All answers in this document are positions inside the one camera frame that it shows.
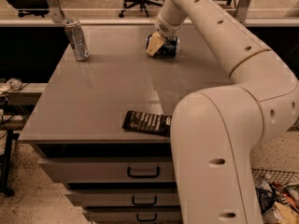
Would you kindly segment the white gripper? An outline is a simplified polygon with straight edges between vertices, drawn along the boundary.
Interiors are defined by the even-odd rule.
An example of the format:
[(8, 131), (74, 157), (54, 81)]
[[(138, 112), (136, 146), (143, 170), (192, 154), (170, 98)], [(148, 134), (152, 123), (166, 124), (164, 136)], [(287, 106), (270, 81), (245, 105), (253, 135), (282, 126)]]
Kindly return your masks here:
[(149, 38), (147, 53), (153, 56), (163, 45), (166, 37), (173, 37), (180, 29), (179, 25), (170, 24), (161, 13), (158, 14), (155, 22), (158, 32), (153, 33)]

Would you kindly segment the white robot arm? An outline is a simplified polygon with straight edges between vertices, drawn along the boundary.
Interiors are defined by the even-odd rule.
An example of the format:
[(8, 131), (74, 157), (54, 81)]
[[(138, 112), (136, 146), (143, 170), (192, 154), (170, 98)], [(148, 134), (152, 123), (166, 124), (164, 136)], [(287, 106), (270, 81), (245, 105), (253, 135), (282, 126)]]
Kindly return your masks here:
[(176, 106), (170, 142), (184, 224), (263, 224), (249, 153), (298, 118), (299, 84), (262, 40), (213, 0), (165, 0), (148, 53), (191, 20), (228, 86), (195, 91)]

